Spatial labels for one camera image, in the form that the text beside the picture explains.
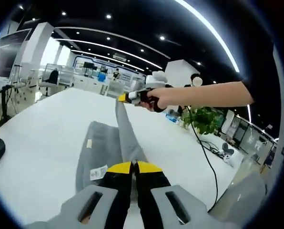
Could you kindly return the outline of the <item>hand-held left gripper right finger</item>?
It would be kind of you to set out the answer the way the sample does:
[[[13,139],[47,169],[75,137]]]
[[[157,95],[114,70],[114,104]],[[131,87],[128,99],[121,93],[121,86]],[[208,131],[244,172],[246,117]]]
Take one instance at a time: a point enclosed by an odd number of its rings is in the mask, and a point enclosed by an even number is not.
[[[134,169],[138,207],[146,229],[240,228],[209,215],[204,203],[181,186],[172,186],[156,165],[138,161]]]

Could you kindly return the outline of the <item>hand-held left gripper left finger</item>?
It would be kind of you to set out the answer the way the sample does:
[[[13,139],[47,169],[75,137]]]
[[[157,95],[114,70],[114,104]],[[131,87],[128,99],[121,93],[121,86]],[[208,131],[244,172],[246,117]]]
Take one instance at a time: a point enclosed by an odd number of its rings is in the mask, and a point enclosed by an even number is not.
[[[99,185],[89,185],[61,206],[48,221],[26,229],[122,229],[131,202],[132,164],[110,167]]]

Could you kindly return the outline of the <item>person's right hand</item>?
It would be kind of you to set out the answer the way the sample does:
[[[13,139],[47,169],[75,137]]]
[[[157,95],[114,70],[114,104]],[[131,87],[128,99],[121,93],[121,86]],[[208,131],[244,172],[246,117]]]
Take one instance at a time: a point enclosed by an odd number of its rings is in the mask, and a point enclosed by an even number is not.
[[[149,111],[165,110],[171,102],[170,92],[172,88],[156,88],[147,93],[148,101],[139,105]]]

